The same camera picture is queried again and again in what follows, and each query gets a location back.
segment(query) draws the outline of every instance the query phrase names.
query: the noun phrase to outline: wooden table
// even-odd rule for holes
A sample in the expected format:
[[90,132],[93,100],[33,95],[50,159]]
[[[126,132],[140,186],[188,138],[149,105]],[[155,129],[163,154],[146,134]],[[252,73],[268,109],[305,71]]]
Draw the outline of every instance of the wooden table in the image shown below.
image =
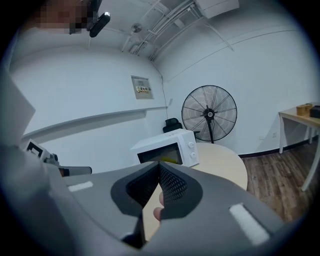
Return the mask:
[[[230,180],[247,190],[247,169],[241,158],[229,148],[211,143],[197,143],[199,164],[191,168],[208,174],[217,175]],[[143,208],[143,225],[145,238],[148,241],[157,231],[160,222],[154,217],[153,211],[156,207],[163,206],[159,202],[162,192],[160,185],[156,187],[150,200]]]
[[[314,106],[320,105],[320,103],[312,102],[312,105]],[[308,114],[297,115],[297,109],[295,107],[284,110],[284,111],[280,111],[279,115],[280,115],[280,147],[279,147],[280,154],[282,154],[283,152],[284,144],[285,144],[285,136],[286,136],[284,118],[290,119],[300,124],[308,126],[309,143],[312,142],[313,129],[320,132],[320,118],[313,118],[313,117],[310,117]],[[313,176],[315,175],[319,160],[320,160],[320,139],[318,139],[315,157],[313,159],[313,163],[310,168],[309,174],[305,179],[303,186],[301,187],[302,191],[305,191],[308,188]]]

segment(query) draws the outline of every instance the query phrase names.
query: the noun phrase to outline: sign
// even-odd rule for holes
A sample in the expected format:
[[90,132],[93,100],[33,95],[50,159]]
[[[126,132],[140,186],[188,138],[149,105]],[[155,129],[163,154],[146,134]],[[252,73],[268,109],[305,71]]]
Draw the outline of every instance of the sign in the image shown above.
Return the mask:
[[136,92],[137,93],[145,93],[145,94],[149,93],[149,88],[148,87],[136,86],[135,88],[136,88]]

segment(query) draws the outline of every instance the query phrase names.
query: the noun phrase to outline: fan grille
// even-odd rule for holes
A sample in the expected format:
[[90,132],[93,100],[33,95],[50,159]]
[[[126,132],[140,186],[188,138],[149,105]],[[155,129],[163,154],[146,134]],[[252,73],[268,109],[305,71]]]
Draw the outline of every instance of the fan grille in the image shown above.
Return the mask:
[[206,109],[214,111],[214,118],[211,120],[213,140],[227,136],[237,120],[237,106],[232,96],[221,87],[205,85],[191,92],[183,103],[181,114],[184,127],[200,131],[195,137],[210,142],[209,127],[204,117]]

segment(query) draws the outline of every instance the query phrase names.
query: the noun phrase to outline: black chair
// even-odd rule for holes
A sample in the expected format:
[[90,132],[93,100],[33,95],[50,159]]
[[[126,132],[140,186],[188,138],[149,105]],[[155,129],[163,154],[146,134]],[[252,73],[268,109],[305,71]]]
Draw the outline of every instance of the black chair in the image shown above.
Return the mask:
[[[182,124],[178,121],[178,119],[170,118],[168,120],[165,120],[165,127],[163,127],[162,130],[164,133],[167,133],[177,129],[183,129]],[[200,131],[194,131],[194,136],[196,136],[196,134],[198,133],[200,133]]]

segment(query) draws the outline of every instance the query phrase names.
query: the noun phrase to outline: black box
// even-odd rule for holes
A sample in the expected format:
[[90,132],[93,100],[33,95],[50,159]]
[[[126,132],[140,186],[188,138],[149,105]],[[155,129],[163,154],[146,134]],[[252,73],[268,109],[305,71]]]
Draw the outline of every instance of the black box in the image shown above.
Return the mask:
[[320,118],[320,106],[314,106],[310,109],[311,118]]

